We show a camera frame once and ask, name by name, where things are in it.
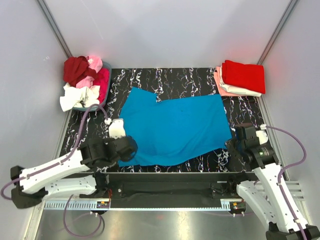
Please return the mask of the blue t shirt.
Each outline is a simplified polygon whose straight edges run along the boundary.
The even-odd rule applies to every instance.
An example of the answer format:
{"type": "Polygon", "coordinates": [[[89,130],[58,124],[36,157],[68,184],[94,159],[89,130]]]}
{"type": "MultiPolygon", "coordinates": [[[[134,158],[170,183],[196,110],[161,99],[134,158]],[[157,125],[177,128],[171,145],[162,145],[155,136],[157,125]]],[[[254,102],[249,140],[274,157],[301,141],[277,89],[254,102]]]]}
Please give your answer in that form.
{"type": "Polygon", "coordinates": [[[220,95],[157,101],[155,93],[132,88],[120,116],[137,144],[127,166],[175,166],[216,149],[232,134],[220,95]]]}

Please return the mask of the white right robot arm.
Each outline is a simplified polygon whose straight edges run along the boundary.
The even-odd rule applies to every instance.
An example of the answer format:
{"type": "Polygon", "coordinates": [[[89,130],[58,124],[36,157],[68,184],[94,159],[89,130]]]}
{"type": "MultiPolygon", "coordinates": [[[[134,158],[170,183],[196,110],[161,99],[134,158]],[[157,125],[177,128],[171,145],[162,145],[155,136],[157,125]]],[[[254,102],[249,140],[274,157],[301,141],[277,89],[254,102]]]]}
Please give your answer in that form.
{"type": "Polygon", "coordinates": [[[254,181],[244,172],[235,174],[227,184],[228,195],[242,198],[266,226],[268,240],[318,240],[320,230],[310,225],[297,207],[283,178],[286,167],[268,142],[268,126],[259,130],[250,123],[235,126],[235,137],[225,143],[233,158],[242,158],[264,188],[258,192],[254,181]]]}

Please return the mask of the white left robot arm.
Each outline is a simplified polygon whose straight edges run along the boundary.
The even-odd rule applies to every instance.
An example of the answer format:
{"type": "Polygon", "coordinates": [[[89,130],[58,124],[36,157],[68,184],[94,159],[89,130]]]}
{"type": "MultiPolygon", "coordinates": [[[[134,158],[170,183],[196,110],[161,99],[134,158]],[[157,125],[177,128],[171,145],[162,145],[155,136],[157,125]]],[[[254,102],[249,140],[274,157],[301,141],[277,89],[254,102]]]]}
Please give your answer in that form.
{"type": "Polygon", "coordinates": [[[130,161],[137,150],[131,136],[93,139],[45,164],[32,168],[14,166],[10,169],[14,184],[10,200],[18,209],[27,209],[52,197],[103,198],[109,183],[98,170],[130,161]]]}

